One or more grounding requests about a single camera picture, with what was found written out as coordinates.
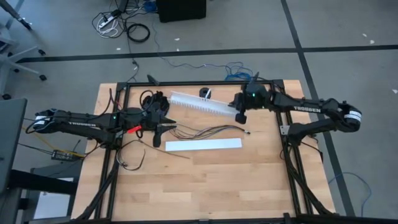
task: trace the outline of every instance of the wooden table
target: wooden table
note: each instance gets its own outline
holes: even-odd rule
[[[285,80],[284,83],[288,94],[296,98],[303,97],[298,80]],[[201,87],[133,87],[128,106],[139,107],[139,95],[144,90],[162,91],[166,96],[170,96],[172,90],[198,95]],[[109,88],[115,93],[116,84],[100,86],[95,114],[105,109]],[[239,85],[212,86],[211,99],[230,102],[239,91]],[[147,154],[141,169],[119,169],[112,220],[274,218],[281,217],[285,212],[294,216],[286,167],[279,157],[282,146],[275,113],[251,110],[246,115],[247,123],[240,125],[233,118],[171,105],[167,117],[180,124],[196,129],[233,124],[249,130],[251,134],[227,130],[211,137],[241,138],[243,148],[240,149],[176,152],[191,159],[157,152],[139,142],[130,144],[123,149],[123,158],[130,167],[138,165],[144,148]],[[292,112],[292,117],[293,122],[310,122],[308,113]],[[144,133],[142,140],[152,144],[152,137],[152,133]],[[135,138],[135,134],[125,135],[124,142]],[[176,141],[176,138],[170,133],[163,134],[159,149],[164,151],[166,141]],[[303,142],[317,146],[310,138],[305,138]],[[86,150],[90,151],[94,146],[95,143],[90,141]],[[319,153],[305,145],[299,149],[308,186],[327,209],[334,211]],[[85,159],[72,218],[82,213],[97,192],[103,158],[104,150],[97,150]],[[106,214],[108,196],[104,196],[103,216]],[[305,212],[303,198],[300,203]]]

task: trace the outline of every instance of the white comb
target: white comb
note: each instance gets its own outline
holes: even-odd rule
[[[234,118],[235,115],[239,113],[235,108],[228,106],[227,103],[175,91],[172,91],[170,102],[175,105],[181,105],[187,108],[193,108],[218,115],[231,116]]]

